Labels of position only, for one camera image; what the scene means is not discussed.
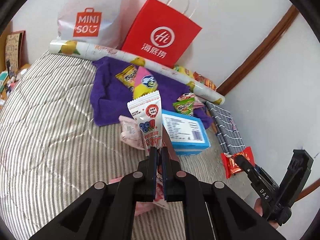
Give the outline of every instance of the blue box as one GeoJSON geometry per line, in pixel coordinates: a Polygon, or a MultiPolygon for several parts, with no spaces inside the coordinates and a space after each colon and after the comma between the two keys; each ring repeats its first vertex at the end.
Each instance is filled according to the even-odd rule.
{"type": "Polygon", "coordinates": [[[177,155],[199,154],[211,146],[199,118],[163,109],[162,123],[177,155]]]}

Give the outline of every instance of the yellow fruit print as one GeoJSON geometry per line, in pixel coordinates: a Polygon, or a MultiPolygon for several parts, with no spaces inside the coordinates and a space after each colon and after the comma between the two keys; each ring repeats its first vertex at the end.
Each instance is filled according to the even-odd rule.
{"type": "Polygon", "coordinates": [[[61,49],[58,53],[63,53],[67,55],[77,54],[80,55],[76,49],[77,41],[67,41],[64,45],[61,46],[61,49]]]}
{"type": "Polygon", "coordinates": [[[146,64],[146,61],[144,60],[143,57],[136,57],[134,60],[130,61],[130,63],[135,64],[137,66],[142,66],[146,64]]]}
{"type": "Polygon", "coordinates": [[[213,103],[216,105],[220,105],[222,102],[222,98],[219,98],[218,100],[214,101],[213,103]]]}
{"type": "Polygon", "coordinates": [[[188,87],[190,87],[190,91],[193,92],[195,88],[195,83],[193,81],[190,81],[188,84],[186,84],[188,87]]]}

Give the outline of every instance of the purple cloth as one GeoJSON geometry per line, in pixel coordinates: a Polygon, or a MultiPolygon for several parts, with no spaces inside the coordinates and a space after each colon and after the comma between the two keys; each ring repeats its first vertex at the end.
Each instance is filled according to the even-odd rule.
{"type": "MultiPolygon", "coordinates": [[[[103,57],[92,63],[97,67],[90,95],[94,122],[103,126],[118,123],[120,115],[132,117],[127,107],[127,102],[132,100],[132,92],[115,77],[132,64],[111,57],[103,57]]],[[[175,112],[172,104],[179,96],[188,93],[189,87],[164,75],[148,71],[158,82],[162,108],[175,112]]],[[[202,120],[205,129],[213,122],[203,109],[194,109],[194,116],[202,120]]]]}

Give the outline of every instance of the white wall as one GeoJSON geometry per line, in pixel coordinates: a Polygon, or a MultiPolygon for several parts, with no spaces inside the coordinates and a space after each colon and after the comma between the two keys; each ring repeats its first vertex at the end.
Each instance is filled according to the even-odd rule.
{"type": "MultiPolygon", "coordinates": [[[[124,32],[145,1],[131,0],[124,32]]],[[[60,5],[61,0],[28,0],[15,15],[13,30],[27,31],[30,63],[57,37],[60,5]]],[[[172,5],[183,10],[186,0],[175,0],[172,5]]],[[[179,63],[220,85],[262,42],[290,5],[289,0],[199,0],[192,19],[203,29],[179,63]]]]}
{"type": "MultiPolygon", "coordinates": [[[[299,15],[270,53],[228,95],[231,111],[255,162],[280,183],[293,149],[320,152],[320,43],[299,15]]],[[[306,186],[320,178],[320,154],[306,186]]],[[[256,194],[247,203],[253,206],[256,194]]],[[[292,207],[279,231],[288,240],[304,234],[320,207],[320,189],[292,207]]]]}

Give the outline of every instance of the bed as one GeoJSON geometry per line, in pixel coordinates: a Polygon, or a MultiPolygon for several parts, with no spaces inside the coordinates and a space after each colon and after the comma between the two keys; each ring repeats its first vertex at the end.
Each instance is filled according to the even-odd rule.
{"type": "MultiPolygon", "coordinates": [[[[45,52],[27,71],[0,112],[0,216],[16,239],[29,239],[97,181],[135,171],[144,151],[123,144],[119,124],[98,127],[89,96],[91,61],[45,52]]],[[[246,174],[226,180],[221,147],[180,157],[201,181],[222,180],[241,198],[246,174]]],[[[132,239],[184,239],[181,203],[135,217],[132,239]]]]}

